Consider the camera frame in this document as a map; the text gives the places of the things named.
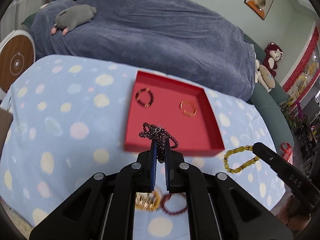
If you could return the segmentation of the person's right hand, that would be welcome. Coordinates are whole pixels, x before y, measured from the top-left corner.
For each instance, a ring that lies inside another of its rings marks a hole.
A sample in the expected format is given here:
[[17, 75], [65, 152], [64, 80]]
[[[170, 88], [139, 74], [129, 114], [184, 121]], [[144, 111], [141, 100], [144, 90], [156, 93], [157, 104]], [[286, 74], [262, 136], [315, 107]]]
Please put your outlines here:
[[281, 206], [276, 217], [285, 224], [291, 231], [303, 231], [311, 220], [311, 215], [292, 215], [290, 209], [293, 208], [294, 196], [287, 198], [286, 202]]

